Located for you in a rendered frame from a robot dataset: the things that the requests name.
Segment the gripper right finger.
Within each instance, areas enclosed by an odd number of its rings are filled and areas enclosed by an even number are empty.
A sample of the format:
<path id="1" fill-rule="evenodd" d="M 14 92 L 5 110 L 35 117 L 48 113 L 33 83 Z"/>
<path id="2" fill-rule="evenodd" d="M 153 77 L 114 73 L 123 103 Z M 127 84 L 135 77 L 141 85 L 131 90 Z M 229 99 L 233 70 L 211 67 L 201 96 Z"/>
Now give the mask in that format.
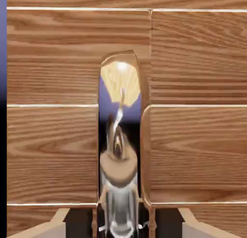
<path id="1" fill-rule="evenodd" d="M 241 238 L 198 221 L 188 208 L 155 211 L 155 238 Z"/>

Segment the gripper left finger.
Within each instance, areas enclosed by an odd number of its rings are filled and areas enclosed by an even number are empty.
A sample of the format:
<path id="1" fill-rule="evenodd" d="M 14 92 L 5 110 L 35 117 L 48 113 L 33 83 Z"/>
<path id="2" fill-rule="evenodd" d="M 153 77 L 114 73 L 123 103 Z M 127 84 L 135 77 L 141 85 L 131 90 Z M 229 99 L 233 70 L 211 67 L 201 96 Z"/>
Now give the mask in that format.
<path id="1" fill-rule="evenodd" d="M 8 211 L 6 238 L 93 238 L 92 209 L 60 208 L 48 220 L 51 213 L 47 208 Z"/>

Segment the wide wooden door front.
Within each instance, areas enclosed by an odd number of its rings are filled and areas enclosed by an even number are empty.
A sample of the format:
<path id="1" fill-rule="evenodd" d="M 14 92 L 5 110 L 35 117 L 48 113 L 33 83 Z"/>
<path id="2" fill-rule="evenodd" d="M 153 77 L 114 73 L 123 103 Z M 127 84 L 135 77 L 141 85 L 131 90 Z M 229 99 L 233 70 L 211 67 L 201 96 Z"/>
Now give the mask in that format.
<path id="1" fill-rule="evenodd" d="M 7 102 L 96 104 L 102 61 L 134 51 L 150 71 L 148 11 L 9 10 Z"/>

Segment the narrow wooden door front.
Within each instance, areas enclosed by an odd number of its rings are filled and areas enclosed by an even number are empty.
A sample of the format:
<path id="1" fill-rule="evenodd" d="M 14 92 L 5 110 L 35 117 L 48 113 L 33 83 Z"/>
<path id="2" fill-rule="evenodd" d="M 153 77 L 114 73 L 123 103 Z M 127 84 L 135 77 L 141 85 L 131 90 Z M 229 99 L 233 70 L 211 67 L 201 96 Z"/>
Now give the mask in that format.
<path id="1" fill-rule="evenodd" d="M 247 104 L 247 13 L 151 14 L 153 104 Z"/>

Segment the wooden cabinet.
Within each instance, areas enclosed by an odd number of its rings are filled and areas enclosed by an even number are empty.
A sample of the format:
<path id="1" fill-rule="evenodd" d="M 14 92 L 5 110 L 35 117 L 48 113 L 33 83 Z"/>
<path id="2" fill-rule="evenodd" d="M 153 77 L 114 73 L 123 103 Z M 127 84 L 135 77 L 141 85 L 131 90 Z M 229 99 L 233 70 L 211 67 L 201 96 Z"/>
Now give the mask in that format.
<path id="1" fill-rule="evenodd" d="M 56 11 L 148 11 L 150 15 L 155 12 L 234 12 L 247 13 L 247 0 L 7 0 L 7 12 L 9 10 L 56 10 Z M 151 37 L 150 37 L 150 64 L 151 64 Z M 146 74 L 150 104 L 165 106 L 220 106 L 218 104 L 153 104 L 151 102 L 151 66 L 150 71 Z M 99 100 L 96 104 L 9 104 L 9 106 L 97 106 L 99 110 Z M 139 134 L 132 135 L 132 139 L 140 142 L 138 152 L 141 154 L 141 138 Z M 145 208 L 145 216 L 151 220 L 151 227 L 145 231 L 145 235 L 149 238 L 155 238 L 155 211 L 157 209 L 187 207 L 196 216 L 200 222 L 213 225 L 224 231 L 247 238 L 247 201 L 241 202 L 197 202 L 193 204 L 166 204 L 166 205 L 148 205 L 142 202 Z M 29 204 L 29 205 L 9 205 L 7 203 L 7 212 L 12 212 L 14 208 L 20 208 L 24 212 L 29 208 L 48 209 L 52 213 L 50 218 L 60 208 L 90 208 L 93 210 L 93 238 L 96 238 L 96 220 L 99 218 L 96 204 L 94 205 L 66 205 L 59 204 Z"/>

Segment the wooden drawer front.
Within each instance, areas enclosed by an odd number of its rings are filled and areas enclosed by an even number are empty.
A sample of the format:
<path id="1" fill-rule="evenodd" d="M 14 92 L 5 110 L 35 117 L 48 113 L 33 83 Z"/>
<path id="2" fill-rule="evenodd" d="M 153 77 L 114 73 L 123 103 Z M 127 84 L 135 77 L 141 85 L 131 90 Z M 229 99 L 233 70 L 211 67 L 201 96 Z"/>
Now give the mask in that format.
<path id="1" fill-rule="evenodd" d="M 94 205 L 97 106 L 7 108 L 9 205 Z M 247 107 L 151 105 L 141 121 L 148 205 L 247 201 Z"/>

